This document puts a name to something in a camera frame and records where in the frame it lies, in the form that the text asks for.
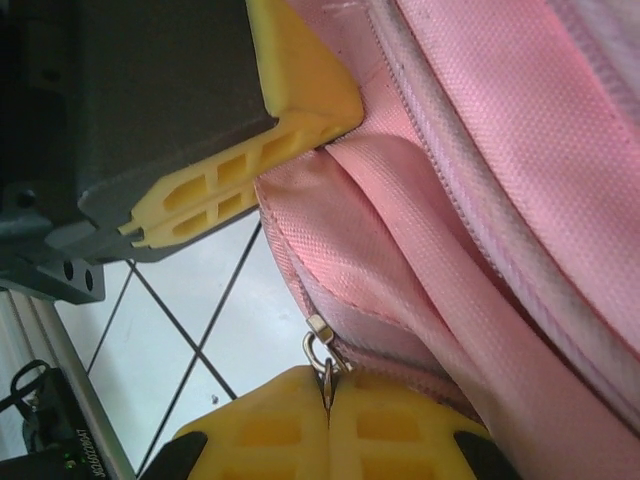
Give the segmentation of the pink student backpack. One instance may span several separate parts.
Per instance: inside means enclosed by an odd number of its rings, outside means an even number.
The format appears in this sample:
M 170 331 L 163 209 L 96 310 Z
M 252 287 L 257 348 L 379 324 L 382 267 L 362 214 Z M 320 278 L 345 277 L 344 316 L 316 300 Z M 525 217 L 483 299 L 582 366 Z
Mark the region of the pink student backpack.
M 365 107 L 256 184 L 300 308 L 524 480 L 640 480 L 640 0 L 286 1 Z

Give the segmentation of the black electronics box with LED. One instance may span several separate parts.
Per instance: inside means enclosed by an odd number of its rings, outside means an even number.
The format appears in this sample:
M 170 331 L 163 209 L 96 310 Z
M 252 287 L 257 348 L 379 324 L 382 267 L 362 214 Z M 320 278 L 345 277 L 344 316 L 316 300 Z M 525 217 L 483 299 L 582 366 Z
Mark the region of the black electronics box with LED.
M 0 413 L 15 409 L 26 453 L 0 461 L 0 480 L 117 480 L 64 373 L 36 359 L 14 375 Z

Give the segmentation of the aluminium mounting rail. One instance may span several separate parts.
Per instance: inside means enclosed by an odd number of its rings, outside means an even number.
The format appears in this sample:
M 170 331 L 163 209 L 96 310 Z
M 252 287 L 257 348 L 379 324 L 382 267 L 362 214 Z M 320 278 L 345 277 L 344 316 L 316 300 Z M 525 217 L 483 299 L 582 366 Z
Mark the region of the aluminium mounting rail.
M 0 334 L 0 345 L 9 349 L 16 367 L 42 359 L 63 370 L 106 472 L 113 480 L 137 480 L 54 304 L 0 291 Z

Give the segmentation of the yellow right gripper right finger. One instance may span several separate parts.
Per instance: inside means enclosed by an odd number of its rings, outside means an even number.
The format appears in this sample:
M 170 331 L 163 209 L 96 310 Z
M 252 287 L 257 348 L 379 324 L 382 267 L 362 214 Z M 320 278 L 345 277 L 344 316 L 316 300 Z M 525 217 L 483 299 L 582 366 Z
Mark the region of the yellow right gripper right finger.
M 337 381 L 328 452 L 329 480 L 522 480 L 481 424 L 371 374 Z

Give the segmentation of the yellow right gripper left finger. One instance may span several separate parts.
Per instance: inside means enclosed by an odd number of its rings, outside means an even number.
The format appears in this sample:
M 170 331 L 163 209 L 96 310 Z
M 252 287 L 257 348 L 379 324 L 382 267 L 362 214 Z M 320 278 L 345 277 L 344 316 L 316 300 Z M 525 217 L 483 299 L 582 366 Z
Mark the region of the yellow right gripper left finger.
M 330 375 L 293 367 L 182 427 L 158 480 L 329 480 Z

